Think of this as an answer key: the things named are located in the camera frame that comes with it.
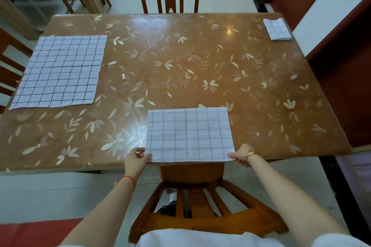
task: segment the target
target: person's left hand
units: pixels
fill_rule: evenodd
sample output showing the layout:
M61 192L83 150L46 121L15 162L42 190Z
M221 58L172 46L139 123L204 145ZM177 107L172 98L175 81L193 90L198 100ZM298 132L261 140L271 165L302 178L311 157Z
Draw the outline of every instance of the person's left hand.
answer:
M133 148L124 160L125 175L138 180L146 163L152 159L152 153L144 155L145 148Z

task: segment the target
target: gold bracelet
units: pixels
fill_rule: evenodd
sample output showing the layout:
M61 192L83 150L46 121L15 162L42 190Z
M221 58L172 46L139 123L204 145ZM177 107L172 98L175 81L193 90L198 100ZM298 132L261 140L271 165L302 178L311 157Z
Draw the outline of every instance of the gold bracelet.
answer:
M248 161L248 157L249 156L252 156L253 154L260 154L260 153L258 153L256 151L249 150L248 153L245 155L245 162L247 162Z

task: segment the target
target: dining table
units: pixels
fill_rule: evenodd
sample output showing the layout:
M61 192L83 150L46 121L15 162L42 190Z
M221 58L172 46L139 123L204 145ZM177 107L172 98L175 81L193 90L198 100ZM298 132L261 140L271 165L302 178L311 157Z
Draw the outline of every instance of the dining table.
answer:
M107 35L93 104L8 107L0 171L122 168L145 146L147 111L226 107L234 148L267 160L348 155L350 144L279 13L56 15L44 36Z

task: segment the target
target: grid paper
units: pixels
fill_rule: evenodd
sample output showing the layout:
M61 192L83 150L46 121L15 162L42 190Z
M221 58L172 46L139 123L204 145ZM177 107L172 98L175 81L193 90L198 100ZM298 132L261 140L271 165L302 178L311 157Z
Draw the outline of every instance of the grid paper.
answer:
M107 35L42 36L9 109L94 101Z
M152 162L230 161L234 145L227 108L149 110L150 152Z
M263 20L271 40L289 40L292 38L282 18L278 20Z

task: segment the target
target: floor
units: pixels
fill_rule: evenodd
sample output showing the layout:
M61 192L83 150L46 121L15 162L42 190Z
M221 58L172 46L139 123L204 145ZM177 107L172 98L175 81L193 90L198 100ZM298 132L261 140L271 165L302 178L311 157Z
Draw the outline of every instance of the floor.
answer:
M146 1L149 12L157 13L156 0ZM50 0L36 0L35 2L48 18L54 14L66 12L59 0L52 0L51 6ZM143 12L140 0L111 0L111 2L110 10L106 6L109 14ZM185 12L192 12L193 2L194 0L184 0ZM21 11L32 17L32 22L38 29L45 28L46 22L26 2L17 0L15 4ZM86 13L86 9L78 1L74 3L73 9L79 14ZM257 12L257 10L253 0L200 0L199 12ZM0 27L7 31L11 30L7 24L1 22ZM35 45L35 42L24 42L31 48ZM23 64L26 63L26 59L19 57L11 49L6 55ZM272 165L346 226L317 157L276 161ZM123 174L123 170L105 171L100 175L86 173L3 174L0 176L0 207L3 207L0 209L0 224L85 217L109 193L113 183ZM233 162L226 163L224 178L274 209L251 168L243 168ZM154 164L149 164L139 179L115 246L127 246L130 226L159 182L158 168ZM224 189L219 188L217 191L232 212L245 209L242 203L232 198ZM167 203L168 195L163 194L158 208ZM285 246L296 246L290 233L271 234L269 237L277 238Z

